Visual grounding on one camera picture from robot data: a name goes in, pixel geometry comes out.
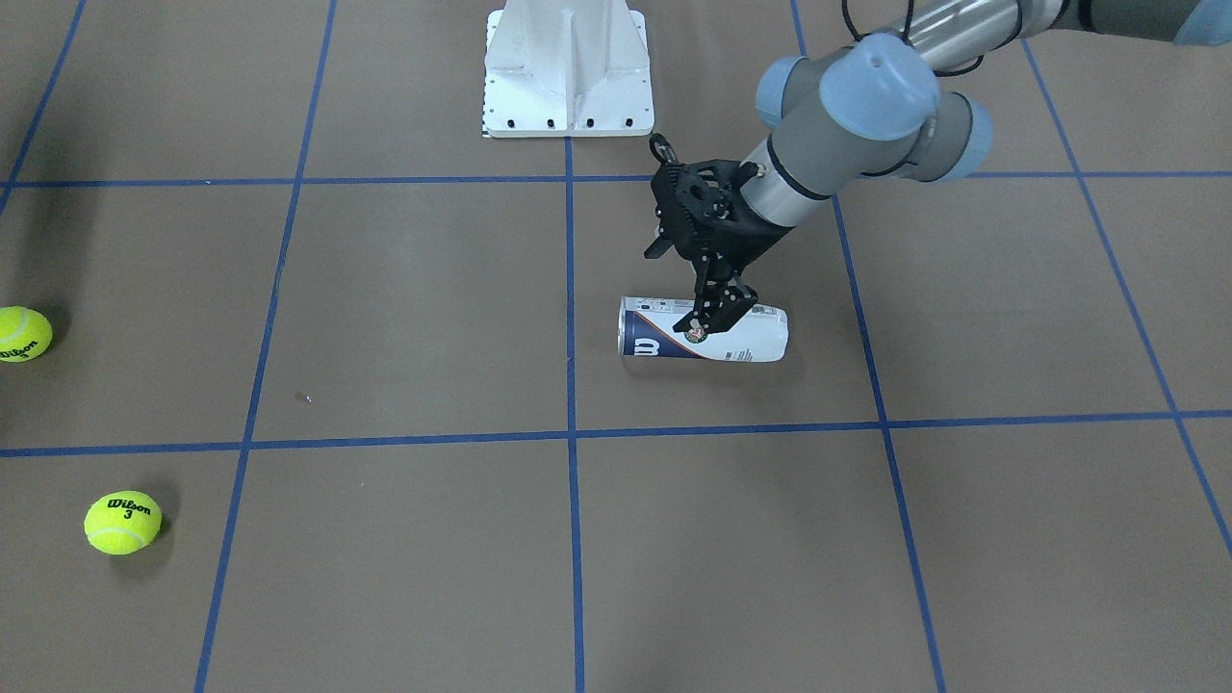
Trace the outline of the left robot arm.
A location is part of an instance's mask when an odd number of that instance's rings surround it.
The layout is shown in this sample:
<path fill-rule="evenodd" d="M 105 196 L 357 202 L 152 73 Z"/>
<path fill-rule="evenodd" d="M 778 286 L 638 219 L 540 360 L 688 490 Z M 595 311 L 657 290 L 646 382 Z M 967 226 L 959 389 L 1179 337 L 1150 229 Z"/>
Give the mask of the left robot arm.
<path fill-rule="evenodd" d="M 756 306 L 745 268 L 849 182 L 947 182 L 991 149 L 991 117 L 940 80 L 975 69 L 1014 39 L 1061 28 L 1173 44 L 1226 44 L 1227 1 L 938 1 L 819 59 L 775 62 L 758 81 L 768 137 L 742 162 L 687 164 L 660 133 L 652 179 L 658 234 L 648 259 L 675 250 L 695 273 L 673 332 L 731 332 Z"/>

